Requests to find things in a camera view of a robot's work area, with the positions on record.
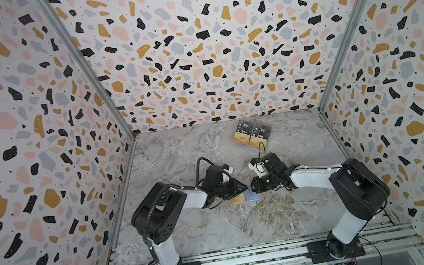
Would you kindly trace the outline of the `tan leather card holder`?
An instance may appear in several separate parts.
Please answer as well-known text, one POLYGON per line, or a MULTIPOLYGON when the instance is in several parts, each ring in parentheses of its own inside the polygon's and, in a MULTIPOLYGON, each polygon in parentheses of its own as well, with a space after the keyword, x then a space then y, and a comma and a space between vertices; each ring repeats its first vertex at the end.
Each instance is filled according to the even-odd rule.
POLYGON ((256 201, 261 201, 261 200, 264 199, 264 196, 263 196, 262 193, 259 193, 259 194, 255 193, 250 187, 242 193, 245 195, 245 202, 244 203, 248 203, 248 202, 254 203, 256 201))

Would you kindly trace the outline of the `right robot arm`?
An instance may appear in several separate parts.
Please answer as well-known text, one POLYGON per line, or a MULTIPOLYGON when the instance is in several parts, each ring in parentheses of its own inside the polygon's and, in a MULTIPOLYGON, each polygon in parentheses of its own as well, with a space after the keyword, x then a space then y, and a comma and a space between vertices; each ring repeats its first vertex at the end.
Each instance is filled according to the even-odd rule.
POLYGON ((251 189, 263 193, 279 188, 322 188, 336 192, 344 206, 339 222, 328 233, 326 241, 312 258, 344 259, 354 253, 359 234, 374 216, 387 205, 390 189, 362 162, 347 159, 335 166, 286 166, 275 153, 252 159, 249 169, 257 175, 251 189))

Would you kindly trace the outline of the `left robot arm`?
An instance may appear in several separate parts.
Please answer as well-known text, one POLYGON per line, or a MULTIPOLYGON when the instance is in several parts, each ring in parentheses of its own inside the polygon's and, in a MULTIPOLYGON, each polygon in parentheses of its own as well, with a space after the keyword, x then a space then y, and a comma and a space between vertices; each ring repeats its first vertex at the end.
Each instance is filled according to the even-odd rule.
POLYGON ((211 165, 205 177, 197 174, 193 186, 154 184, 132 215, 131 225, 148 247, 152 265, 182 265, 172 233, 184 209, 213 209, 214 201, 230 201, 244 193, 248 186, 233 177, 229 165, 211 165))

